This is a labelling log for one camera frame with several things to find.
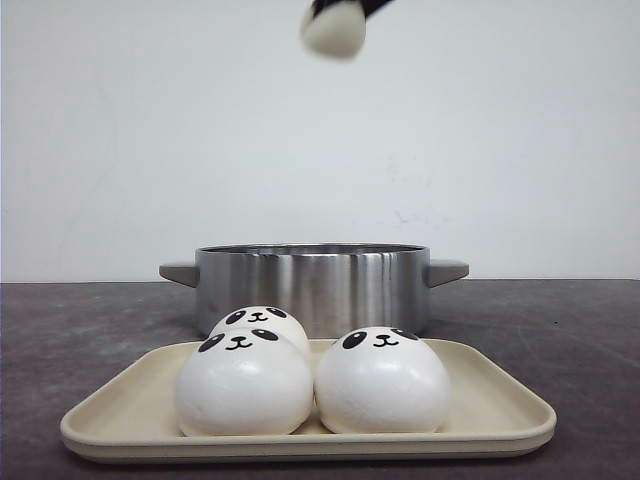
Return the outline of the panda bun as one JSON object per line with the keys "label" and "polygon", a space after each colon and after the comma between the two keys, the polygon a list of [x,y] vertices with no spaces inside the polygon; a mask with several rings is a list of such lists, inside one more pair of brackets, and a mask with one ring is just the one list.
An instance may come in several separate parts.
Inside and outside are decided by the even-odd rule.
{"label": "panda bun", "polygon": [[186,436],[290,434],[313,402],[309,361],[264,328],[210,336],[188,355],[175,382],[178,427]]}
{"label": "panda bun", "polygon": [[448,419],[452,387],[435,351],[415,334],[364,327],[321,356],[315,400],[333,433],[430,433]]}
{"label": "panda bun", "polygon": [[313,1],[301,21],[303,45],[325,57],[353,58],[365,37],[366,17],[359,1]]}
{"label": "panda bun", "polygon": [[261,328],[282,334],[295,345],[307,362],[311,347],[301,323],[290,313],[274,306],[245,306],[227,314],[210,331],[208,337],[234,328]]}

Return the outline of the stainless steel steamer pot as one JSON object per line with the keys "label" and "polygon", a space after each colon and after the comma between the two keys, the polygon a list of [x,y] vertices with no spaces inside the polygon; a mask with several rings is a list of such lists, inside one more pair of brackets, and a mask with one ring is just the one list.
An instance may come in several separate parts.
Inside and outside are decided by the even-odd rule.
{"label": "stainless steel steamer pot", "polygon": [[204,247],[190,262],[159,268],[161,277],[194,289],[203,334],[234,310],[263,305],[293,315],[311,338],[369,326],[420,333],[431,291],[468,273],[467,263],[434,259],[426,246],[389,243]]}

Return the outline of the cream rectangular plastic tray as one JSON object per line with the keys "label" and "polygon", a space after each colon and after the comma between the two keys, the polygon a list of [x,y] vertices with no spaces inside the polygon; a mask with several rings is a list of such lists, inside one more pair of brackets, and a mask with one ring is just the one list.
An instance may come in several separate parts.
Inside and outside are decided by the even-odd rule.
{"label": "cream rectangular plastic tray", "polygon": [[143,355],[69,410],[60,423],[65,446],[100,463],[247,463],[524,455],[549,442],[553,408],[478,350],[430,339],[452,381],[453,405],[435,433],[334,434],[316,413],[293,434],[185,437],[173,388],[193,343]]}

